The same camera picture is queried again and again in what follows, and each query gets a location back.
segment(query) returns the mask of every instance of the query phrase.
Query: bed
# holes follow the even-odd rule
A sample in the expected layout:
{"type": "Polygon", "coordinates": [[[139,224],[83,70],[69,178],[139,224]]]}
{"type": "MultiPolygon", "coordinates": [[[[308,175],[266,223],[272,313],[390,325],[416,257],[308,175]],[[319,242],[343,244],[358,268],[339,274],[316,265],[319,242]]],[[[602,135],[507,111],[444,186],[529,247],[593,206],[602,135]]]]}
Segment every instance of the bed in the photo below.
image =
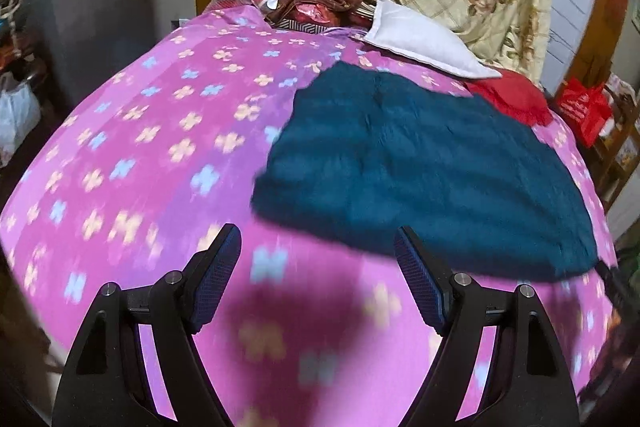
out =
{"type": "MultiPolygon", "coordinates": [[[[151,284],[207,248],[224,223],[242,255],[200,356],[235,425],[397,425],[440,338],[424,325],[398,265],[257,220],[255,174],[287,122],[296,89],[338,60],[470,96],[430,68],[381,54],[341,28],[274,30],[249,6],[213,10],[168,35],[67,118],[0,217],[15,277],[67,349],[99,287],[151,284]]],[[[614,252],[572,134],[554,115],[534,127],[584,198],[598,255],[614,252]]],[[[478,278],[512,290],[519,281],[478,278]]],[[[579,390],[611,312],[595,273],[535,284],[579,390]]],[[[150,332],[142,331],[159,412],[171,415],[150,332]]],[[[486,331],[461,416],[487,376],[486,331]]]]}

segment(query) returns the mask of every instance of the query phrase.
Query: blue gripper pad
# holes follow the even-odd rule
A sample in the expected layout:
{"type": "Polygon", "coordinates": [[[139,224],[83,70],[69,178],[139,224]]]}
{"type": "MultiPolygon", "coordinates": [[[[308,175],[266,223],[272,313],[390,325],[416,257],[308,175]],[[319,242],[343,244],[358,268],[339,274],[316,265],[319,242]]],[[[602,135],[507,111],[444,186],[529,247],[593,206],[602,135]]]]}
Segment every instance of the blue gripper pad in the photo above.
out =
{"type": "Polygon", "coordinates": [[[241,245],[240,230],[236,225],[227,223],[211,246],[193,257],[197,259],[197,264],[187,274],[189,280],[185,283],[182,300],[183,310],[188,317],[186,326],[191,334],[198,333],[203,325],[211,322],[240,257],[241,245]]]}
{"type": "Polygon", "coordinates": [[[451,271],[426,252],[410,227],[401,227],[396,232],[394,253],[424,323],[442,335],[450,318],[451,271]]]}

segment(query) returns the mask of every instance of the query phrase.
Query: white plastic bag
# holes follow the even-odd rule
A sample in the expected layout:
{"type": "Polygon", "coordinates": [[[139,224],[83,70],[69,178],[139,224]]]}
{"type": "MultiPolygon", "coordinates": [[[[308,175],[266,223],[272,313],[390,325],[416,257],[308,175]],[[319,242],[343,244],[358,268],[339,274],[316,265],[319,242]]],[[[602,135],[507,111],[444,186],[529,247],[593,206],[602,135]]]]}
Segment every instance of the white plastic bag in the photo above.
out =
{"type": "Polygon", "coordinates": [[[0,166],[4,167],[40,121],[40,105],[28,84],[18,84],[11,73],[0,76],[0,89],[0,166]]]}

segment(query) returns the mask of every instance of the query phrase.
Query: folded clothing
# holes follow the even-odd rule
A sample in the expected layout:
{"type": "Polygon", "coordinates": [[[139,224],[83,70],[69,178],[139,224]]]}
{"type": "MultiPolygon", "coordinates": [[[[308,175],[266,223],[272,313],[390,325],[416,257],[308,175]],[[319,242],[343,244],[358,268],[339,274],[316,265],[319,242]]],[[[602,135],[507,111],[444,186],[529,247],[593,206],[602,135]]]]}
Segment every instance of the folded clothing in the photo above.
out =
{"type": "Polygon", "coordinates": [[[545,95],[526,76],[510,70],[498,71],[502,78],[467,82],[466,89],[524,125],[549,125],[553,121],[545,95]]]}
{"type": "Polygon", "coordinates": [[[392,255],[410,225],[458,270],[554,281],[596,263],[555,151],[481,97],[338,62],[295,95],[254,187],[261,218],[392,255]]]}

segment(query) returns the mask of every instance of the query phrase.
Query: teal garment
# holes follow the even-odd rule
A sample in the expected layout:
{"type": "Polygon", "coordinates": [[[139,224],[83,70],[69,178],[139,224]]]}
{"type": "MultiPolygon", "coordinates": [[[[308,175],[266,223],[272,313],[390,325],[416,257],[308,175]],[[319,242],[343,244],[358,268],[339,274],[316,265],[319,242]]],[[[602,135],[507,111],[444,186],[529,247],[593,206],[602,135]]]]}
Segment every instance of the teal garment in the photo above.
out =
{"type": "Polygon", "coordinates": [[[556,281],[596,263],[555,151],[479,96],[338,62],[295,96],[252,196],[284,227],[392,255],[410,225],[457,270],[556,281]]]}

